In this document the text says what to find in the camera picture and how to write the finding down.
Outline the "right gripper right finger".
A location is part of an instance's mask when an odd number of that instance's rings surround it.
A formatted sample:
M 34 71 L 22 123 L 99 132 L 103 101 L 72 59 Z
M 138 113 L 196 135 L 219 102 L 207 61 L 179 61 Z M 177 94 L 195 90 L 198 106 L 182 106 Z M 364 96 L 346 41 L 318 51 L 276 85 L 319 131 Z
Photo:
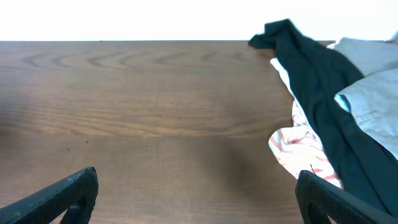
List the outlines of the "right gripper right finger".
M 297 180 L 295 194 L 305 224 L 372 223 L 397 224 L 397 218 L 382 212 L 308 170 Z

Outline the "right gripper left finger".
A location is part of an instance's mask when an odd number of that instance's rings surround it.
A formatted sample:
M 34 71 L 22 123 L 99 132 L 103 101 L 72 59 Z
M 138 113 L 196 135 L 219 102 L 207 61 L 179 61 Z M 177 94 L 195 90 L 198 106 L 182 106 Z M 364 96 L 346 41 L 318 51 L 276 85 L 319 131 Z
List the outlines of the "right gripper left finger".
M 88 223 L 98 196 L 94 167 L 86 167 L 48 187 L 1 208 L 1 223 Z

